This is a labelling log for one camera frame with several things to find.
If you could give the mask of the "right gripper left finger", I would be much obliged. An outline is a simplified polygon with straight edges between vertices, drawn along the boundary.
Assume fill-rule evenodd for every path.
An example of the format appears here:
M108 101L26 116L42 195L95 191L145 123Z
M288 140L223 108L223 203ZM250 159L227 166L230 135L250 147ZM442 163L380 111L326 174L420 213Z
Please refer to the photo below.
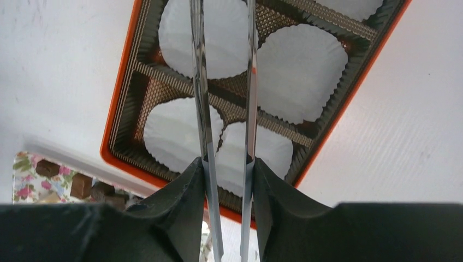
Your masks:
M108 204L1 206L1 261L198 261L203 162L120 211Z

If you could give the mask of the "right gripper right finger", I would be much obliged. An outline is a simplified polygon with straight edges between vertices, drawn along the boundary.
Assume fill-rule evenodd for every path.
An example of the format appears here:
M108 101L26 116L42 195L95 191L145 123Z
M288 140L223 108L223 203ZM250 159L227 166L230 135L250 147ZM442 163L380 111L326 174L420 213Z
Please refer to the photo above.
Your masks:
M325 206L256 159L254 214L261 261L462 261L462 205Z

